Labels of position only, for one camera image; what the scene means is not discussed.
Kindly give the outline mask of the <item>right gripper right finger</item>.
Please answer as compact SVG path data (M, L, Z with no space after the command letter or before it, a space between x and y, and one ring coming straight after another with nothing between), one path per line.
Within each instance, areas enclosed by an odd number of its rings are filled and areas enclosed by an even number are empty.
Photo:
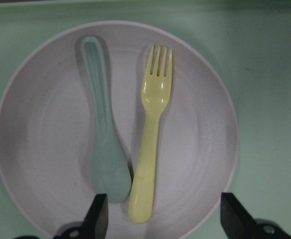
M229 239L291 239L276 223L256 220L233 193L222 193L220 223Z

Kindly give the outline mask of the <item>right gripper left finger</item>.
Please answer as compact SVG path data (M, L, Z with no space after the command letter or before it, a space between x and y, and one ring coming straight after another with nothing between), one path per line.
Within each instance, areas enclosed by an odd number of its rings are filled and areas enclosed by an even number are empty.
M78 226L65 229L54 239L104 239L108 228L107 194L96 194L84 218Z

